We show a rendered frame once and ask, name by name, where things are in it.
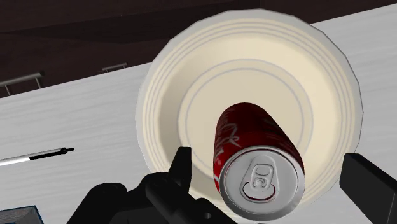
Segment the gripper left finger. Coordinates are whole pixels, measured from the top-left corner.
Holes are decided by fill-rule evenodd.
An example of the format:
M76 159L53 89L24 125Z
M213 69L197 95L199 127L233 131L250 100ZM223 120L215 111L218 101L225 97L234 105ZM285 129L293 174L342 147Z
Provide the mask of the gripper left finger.
M191 179L192 149L179 147L167 172L146 175L133 190L93 187L66 224L237 224L209 200L194 199Z

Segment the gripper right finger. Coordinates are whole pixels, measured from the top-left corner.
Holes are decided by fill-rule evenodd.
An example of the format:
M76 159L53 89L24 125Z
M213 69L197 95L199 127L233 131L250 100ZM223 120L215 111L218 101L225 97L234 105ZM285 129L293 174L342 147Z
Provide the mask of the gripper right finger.
M339 186L372 224L397 224L397 180L359 153L346 153Z

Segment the red soda can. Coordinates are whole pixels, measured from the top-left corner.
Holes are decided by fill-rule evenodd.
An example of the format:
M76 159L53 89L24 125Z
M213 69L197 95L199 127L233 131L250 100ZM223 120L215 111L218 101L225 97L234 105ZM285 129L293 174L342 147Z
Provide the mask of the red soda can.
M286 216L305 191L297 148L263 108L248 102L230 106L217 122L213 176L225 204L254 221Z

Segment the white and black pen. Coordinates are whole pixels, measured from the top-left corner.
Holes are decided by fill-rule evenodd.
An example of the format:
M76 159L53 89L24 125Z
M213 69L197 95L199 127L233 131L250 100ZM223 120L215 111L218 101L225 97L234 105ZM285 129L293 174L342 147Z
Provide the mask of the white and black pen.
M4 158L4 159L0 159L0 166L17 164L21 162L28 162L31 160L37 160L41 158L54 157L57 155L65 155L70 151L74 151L74 148L57 148L53 150L40 151L37 153L31 153L17 157Z

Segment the blue box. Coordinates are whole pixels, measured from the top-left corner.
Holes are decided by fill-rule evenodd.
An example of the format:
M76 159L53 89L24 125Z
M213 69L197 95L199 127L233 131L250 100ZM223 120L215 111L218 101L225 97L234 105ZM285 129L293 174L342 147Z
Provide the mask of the blue box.
M36 206L0 211L0 224L44 224Z

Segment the cream round plate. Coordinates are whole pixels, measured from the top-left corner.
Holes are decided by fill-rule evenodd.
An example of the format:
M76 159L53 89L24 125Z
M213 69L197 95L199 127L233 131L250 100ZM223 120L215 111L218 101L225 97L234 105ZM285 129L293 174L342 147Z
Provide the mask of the cream round plate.
M359 83L325 33L291 15L235 10L195 22L150 65L136 109L140 149L152 172L192 148L190 193L235 221L212 173L217 121L229 106L262 107L297 147L305 167L300 207L324 195L356 150L363 106Z

